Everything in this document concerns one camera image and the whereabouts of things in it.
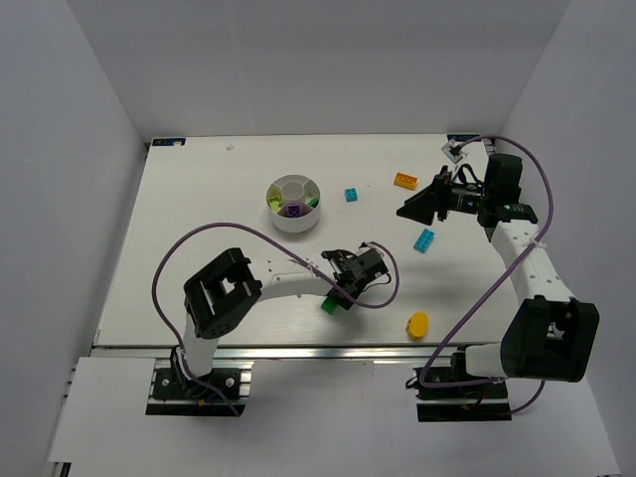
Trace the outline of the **green lego bricks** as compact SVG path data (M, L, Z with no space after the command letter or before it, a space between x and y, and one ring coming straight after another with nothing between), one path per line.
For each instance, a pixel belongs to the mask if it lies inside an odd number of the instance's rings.
M328 315L333 315L341 305L341 298L339 296L326 296L321 304L321 310Z

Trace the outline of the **purple lego brick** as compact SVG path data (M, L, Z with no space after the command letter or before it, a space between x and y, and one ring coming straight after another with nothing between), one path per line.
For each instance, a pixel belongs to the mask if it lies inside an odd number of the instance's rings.
M305 215L304 205L303 204L287 204L285 206L285 216L287 218L300 218Z

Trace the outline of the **lime green lego brick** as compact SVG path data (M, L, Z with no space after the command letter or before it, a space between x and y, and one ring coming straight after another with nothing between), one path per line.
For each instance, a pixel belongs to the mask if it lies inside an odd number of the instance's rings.
M271 196L267 199L269 208L278 213L278 211L284 206L284 202L282 201L280 196Z

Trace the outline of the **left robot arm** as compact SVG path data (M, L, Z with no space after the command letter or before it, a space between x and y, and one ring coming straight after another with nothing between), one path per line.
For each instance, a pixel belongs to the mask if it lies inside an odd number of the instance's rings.
M308 258L252 265L239 248L230 248L187 280L179 357L186 379L200 379L213 370L219 340L237 328L256 303L313 295L348 310L372 282L389 273L384 254L367 244L355 253L327 250L321 257L331 273Z

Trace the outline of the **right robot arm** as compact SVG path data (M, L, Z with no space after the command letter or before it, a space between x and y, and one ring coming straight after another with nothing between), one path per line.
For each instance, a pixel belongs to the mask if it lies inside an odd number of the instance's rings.
M578 300L559 278L542 246L543 228L533 208L520 201L520 157L490 155L478 185L456 183L446 168L397 210L424 225L451 212L474 215L499 253L519 309L500 342L469 345L452 365L452 383L466 377L477 386L507 378L579 382L586 371L600 315Z

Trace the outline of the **orange lego brick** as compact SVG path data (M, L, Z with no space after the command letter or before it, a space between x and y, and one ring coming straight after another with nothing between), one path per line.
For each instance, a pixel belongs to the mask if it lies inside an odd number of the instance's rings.
M418 179L414 176L397 172L394 178L394 185L407 190L415 190Z

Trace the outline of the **large cyan lego brick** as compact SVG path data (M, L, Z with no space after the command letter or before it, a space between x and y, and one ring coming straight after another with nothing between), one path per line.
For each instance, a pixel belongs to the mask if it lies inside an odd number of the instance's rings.
M424 229L413 244L413 249L420 253L426 253L427 250L430 248L434 238L434 231L430 229Z

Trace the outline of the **right blue corner sticker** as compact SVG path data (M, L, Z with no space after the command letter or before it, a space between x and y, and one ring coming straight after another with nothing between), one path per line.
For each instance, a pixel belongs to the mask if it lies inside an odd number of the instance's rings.
M479 134L447 134L448 141L454 141L457 143L463 143L469 141L475 137L479 137Z

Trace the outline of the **blue corner sticker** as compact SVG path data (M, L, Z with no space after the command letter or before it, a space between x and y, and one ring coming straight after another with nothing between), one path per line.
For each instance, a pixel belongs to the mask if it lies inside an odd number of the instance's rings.
M180 147L186 143L185 138L154 138L151 142L152 147Z
M475 137L479 137L479 134L447 134L448 141L454 141L457 143L463 143L469 141Z

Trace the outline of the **small cyan lego brick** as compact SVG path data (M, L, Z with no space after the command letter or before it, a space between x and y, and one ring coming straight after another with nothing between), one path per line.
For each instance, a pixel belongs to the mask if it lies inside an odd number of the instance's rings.
M355 188L348 188L344 190L344 198L347 203L357 202L359 197Z

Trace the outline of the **yellow round lego piece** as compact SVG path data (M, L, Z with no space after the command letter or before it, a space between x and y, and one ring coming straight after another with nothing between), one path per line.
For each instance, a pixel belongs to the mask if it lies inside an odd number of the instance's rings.
M423 312L413 313L407 320L405 332L412 341L420 341L428 331L429 319Z

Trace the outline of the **white round divided container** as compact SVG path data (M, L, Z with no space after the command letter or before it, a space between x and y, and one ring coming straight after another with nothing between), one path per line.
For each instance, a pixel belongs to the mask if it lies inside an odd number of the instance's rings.
M284 202L284 206L278 213L269 208L267 199L271 196L280 196ZM307 203L314 197L319 199L319 204L311 208ZM305 233L314 228L320 219L321 191L312 179L303 175L285 175L273 181L266 191L265 202L270 221L277 229L285 233ZM304 205L305 215L296 219L287 218L285 206L296 203Z

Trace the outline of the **left blue corner sticker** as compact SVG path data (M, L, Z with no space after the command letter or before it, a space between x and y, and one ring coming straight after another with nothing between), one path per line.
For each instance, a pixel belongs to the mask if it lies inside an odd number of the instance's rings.
M151 142L152 147L180 147L186 143L185 138L154 138Z

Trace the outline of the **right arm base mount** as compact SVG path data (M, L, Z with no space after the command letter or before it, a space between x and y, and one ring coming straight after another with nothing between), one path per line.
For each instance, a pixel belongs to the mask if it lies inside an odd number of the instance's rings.
M460 346L445 366L432 366L425 379L433 384L456 384L479 381L466 372L465 351ZM419 378L422 368L413 369L414 376L404 386L415 391L417 420L419 422L486 422L511 420L508 389L504 383L460 386L452 388L426 388Z

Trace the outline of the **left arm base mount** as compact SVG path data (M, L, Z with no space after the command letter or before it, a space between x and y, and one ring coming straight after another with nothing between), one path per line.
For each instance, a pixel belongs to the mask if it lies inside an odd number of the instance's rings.
M216 368L191 380L180 368L177 347L153 371L145 413L156 416L239 417L247 401L240 368Z

